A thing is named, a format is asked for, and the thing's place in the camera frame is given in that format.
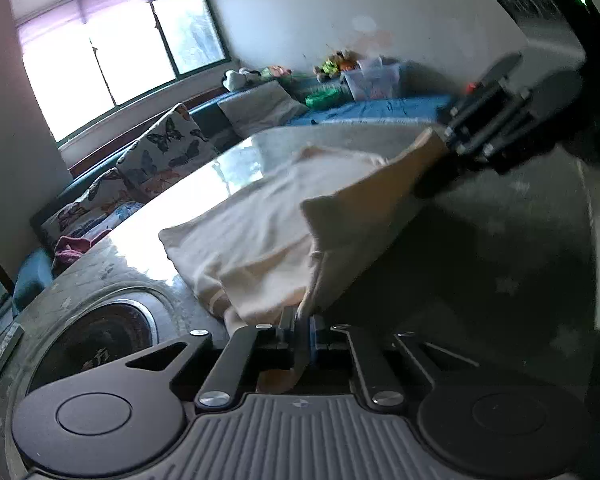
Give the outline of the cream sweater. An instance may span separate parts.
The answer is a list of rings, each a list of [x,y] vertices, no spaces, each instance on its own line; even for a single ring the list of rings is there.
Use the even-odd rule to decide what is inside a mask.
[[[272,174],[159,234],[228,332],[331,306],[422,206],[414,187],[448,149],[429,126],[400,155],[307,146]]]

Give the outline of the round black induction cooktop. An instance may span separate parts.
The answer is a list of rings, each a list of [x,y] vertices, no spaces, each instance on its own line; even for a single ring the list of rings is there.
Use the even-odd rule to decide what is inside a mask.
[[[106,302],[71,322],[46,350],[29,382],[34,391],[158,342],[152,314],[134,300]]]

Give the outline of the clear plastic storage box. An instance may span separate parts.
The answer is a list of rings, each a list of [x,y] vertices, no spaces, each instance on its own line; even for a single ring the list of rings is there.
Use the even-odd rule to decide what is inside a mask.
[[[401,63],[379,64],[343,73],[352,98],[358,101],[391,100],[402,96]]]

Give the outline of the large butterfly print pillow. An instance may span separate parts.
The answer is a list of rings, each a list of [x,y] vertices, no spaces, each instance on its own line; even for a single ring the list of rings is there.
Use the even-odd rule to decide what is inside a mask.
[[[218,150],[178,103],[120,156],[117,168],[148,200],[208,164]]]

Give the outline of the colourful plush toys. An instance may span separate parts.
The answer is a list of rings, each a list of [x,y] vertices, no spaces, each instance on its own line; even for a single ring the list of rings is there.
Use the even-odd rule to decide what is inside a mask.
[[[330,54],[325,61],[313,67],[313,73],[318,82],[338,79],[343,72],[350,72],[358,68],[356,55],[348,50],[336,51]]]

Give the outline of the blue corner sofa bench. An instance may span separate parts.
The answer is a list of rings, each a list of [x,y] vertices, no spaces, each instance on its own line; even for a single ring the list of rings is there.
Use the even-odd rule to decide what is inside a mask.
[[[443,117],[442,110],[454,100],[452,94],[434,91],[420,93],[407,92],[399,89],[398,96],[393,99],[377,99],[371,101],[355,101],[349,86],[343,79],[320,84],[313,79],[283,80],[280,85],[296,101],[302,103],[308,96],[315,93],[328,92],[334,100],[319,108],[309,108],[296,118],[288,118],[284,125],[307,126],[316,125],[328,120],[343,119],[396,119],[436,120]],[[203,134],[211,140],[215,148],[223,153],[240,141],[240,135],[234,128],[234,122],[224,113],[225,103],[232,99],[230,93],[219,94],[213,99],[201,103],[189,110],[194,122],[201,128]],[[24,259],[16,278],[14,303],[18,310],[23,310],[38,296],[54,279],[52,271],[52,252],[55,243],[43,229],[43,223],[63,206],[76,200],[102,174],[106,174],[116,166],[123,152],[132,145],[152,122],[145,122],[122,136],[122,140],[107,148],[104,154],[96,157],[96,162],[90,162],[85,168],[79,169],[72,183],[56,198],[44,206],[30,219],[35,235],[42,247],[32,252]]]

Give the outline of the plain grey pillow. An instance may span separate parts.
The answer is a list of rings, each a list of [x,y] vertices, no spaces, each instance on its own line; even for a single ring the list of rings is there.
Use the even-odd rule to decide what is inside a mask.
[[[242,139],[286,125],[309,110],[275,80],[230,96],[218,107]]]

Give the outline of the small butterfly print pillow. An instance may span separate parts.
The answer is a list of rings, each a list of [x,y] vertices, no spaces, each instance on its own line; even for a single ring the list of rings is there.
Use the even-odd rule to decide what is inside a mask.
[[[117,226],[128,213],[123,212],[122,207],[131,206],[137,210],[146,202],[147,197],[134,188],[118,168],[108,169],[77,198],[65,205],[53,206],[49,214],[43,214],[38,228],[41,243],[52,250],[62,236],[81,237],[94,233],[96,226],[103,228],[106,220],[112,220]]]

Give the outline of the green plastic bowl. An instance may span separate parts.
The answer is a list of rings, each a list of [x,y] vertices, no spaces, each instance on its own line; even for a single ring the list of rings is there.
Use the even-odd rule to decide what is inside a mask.
[[[329,110],[340,103],[341,96],[339,89],[329,88],[309,94],[304,99],[304,104],[311,110]]]

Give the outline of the pink crumpled cloth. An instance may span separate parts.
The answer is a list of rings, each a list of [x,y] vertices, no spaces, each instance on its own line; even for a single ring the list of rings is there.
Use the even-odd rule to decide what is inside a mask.
[[[104,229],[92,238],[62,236],[54,249],[54,267],[68,268],[82,258],[92,247],[103,240],[111,229]]]

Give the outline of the panda plush toy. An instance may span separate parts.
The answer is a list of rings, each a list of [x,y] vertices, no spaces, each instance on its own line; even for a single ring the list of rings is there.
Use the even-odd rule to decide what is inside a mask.
[[[242,67],[239,70],[227,70],[222,80],[222,86],[228,92],[242,91],[263,81],[262,75],[257,70],[248,70]]]

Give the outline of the window with green frame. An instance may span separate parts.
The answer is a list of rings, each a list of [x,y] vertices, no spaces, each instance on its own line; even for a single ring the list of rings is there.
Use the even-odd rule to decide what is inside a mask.
[[[208,0],[9,0],[24,69],[59,145],[230,59]]]

